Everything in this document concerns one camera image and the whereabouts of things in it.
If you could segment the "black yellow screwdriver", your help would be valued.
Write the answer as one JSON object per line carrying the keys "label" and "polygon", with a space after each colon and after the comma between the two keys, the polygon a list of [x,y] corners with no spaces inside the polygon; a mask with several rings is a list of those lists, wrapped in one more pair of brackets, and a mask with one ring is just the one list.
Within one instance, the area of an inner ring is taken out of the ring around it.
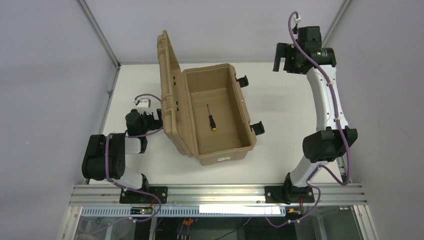
{"label": "black yellow screwdriver", "polygon": [[207,111],[208,111],[209,125],[210,125],[211,130],[214,132],[217,129],[216,123],[215,123],[215,120],[213,118],[213,115],[211,114],[209,105],[207,104],[206,107],[207,107]]}

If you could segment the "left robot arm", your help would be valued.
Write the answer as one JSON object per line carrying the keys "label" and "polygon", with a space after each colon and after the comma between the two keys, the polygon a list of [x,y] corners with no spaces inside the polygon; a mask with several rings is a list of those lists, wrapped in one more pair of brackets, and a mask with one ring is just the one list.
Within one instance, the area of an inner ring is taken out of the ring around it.
{"label": "left robot arm", "polygon": [[122,133],[93,134],[89,137],[81,165],[86,179],[108,181],[124,189],[150,192],[147,177],[126,164],[127,155],[144,154],[147,137],[163,129],[162,110],[139,112],[132,109],[125,116],[126,131]]}

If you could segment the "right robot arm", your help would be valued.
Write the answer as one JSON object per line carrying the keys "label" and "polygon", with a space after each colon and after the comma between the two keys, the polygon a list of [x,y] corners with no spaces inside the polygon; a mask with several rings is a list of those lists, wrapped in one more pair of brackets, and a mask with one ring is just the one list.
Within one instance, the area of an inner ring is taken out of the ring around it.
{"label": "right robot arm", "polygon": [[328,163],[349,154],[358,138],[358,131],[350,128],[344,117],[336,84],[335,53],[322,46],[320,27],[295,26],[289,30],[293,43],[277,44],[273,71],[279,71],[284,59],[284,71],[306,76],[315,106],[316,133],[303,139],[303,157],[285,177],[281,199],[288,204],[312,199],[308,183]]}

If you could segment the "tan plastic toolbox bin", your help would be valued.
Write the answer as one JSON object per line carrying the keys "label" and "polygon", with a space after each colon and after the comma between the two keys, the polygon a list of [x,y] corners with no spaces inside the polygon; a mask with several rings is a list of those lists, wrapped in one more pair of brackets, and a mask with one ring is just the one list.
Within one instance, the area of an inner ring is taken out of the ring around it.
{"label": "tan plastic toolbox bin", "polygon": [[[229,63],[183,70],[193,156],[202,166],[244,159],[256,145],[236,69]],[[210,127],[207,105],[216,123]],[[218,158],[231,157],[220,161]]]}

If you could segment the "white label on bin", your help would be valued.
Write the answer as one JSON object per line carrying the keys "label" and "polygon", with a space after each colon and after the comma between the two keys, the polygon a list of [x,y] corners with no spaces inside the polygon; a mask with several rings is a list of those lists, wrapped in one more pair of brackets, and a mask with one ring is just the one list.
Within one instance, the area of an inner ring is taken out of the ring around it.
{"label": "white label on bin", "polygon": [[231,160],[231,157],[230,156],[221,157],[221,158],[218,158],[217,159],[218,162],[229,161],[229,160]]}

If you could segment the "tan toolbox lid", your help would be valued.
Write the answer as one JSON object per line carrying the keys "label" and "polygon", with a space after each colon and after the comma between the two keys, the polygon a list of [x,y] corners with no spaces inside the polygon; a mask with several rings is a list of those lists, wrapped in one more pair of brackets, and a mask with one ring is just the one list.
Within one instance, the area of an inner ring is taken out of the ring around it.
{"label": "tan toolbox lid", "polygon": [[192,157],[188,100],[182,71],[166,30],[157,37],[163,130],[180,154]]}

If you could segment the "black rear toolbox latch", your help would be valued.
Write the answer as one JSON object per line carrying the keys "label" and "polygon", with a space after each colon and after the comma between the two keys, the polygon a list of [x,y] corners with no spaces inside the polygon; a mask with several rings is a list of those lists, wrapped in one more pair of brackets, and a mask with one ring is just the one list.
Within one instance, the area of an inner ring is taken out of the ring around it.
{"label": "black rear toolbox latch", "polygon": [[237,78],[236,82],[239,84],[240,88],[247,87],[249,85],[248,77],[245,75],[243,77]]}

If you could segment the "black toolbox latch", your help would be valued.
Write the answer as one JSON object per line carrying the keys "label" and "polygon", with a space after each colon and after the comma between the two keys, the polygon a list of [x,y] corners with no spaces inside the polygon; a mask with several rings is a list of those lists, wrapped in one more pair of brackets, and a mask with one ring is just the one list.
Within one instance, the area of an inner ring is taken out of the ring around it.
{"label": "black toolbox latch", "polygon": [[249,85],[248,77],[245,75],[243,77],[237,78],[236,82],[239,84],[240,88],[247,87]]}
{"label": "black toolbox latch", "polygon": [[262,135],[265,133],[265,128],[262,123],[262,121],[259,121],[258,123],[251,124],[250,129],[256,136]]}

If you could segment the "black front toolbox latch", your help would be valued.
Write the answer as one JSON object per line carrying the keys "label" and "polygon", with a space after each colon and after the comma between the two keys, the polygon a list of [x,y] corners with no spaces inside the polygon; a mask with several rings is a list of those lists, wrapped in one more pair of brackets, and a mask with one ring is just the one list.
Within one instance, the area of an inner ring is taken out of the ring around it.
{"label": "black front toolbox latch", "polygon": [[262,135],[265,133],[265,128],[262,123],[262,121],[259,121],[258,123],[251,124],[250,129],[256,136]]}

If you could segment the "aluminium front rail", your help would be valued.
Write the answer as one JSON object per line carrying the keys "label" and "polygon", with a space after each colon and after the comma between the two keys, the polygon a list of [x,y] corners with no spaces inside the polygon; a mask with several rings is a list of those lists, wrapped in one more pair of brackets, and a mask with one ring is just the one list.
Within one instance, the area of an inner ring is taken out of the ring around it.
{"label": "aluminium front rail", "polygon": [[[265,202],[265,186],[281,186],[281,184],[153,184],[151,187],[168,187],[167,203],[163,206],[199,206],[203,204],[232,205],[271,205]],[[313,189],[315,200],[321,206],[367,205],[367,199],[362,186],[351,183],[340,186],[336,183],[317,183]],[[70,206],[84,207],[117,207],[143,206],[147,204],[119,203],[122,189],[109,184],[75,185]],[[313,203],[302,203],[312,206]]]}

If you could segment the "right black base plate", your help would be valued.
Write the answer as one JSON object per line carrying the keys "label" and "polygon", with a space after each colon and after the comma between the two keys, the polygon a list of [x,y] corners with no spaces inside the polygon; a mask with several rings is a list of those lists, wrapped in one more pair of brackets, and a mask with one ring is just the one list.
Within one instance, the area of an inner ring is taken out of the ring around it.
{"label": "right black base plate", "polygon": [[265,186],[264,197],[267,204],[314,203],[315,197],[311,187],[289,187],[283,185]]}

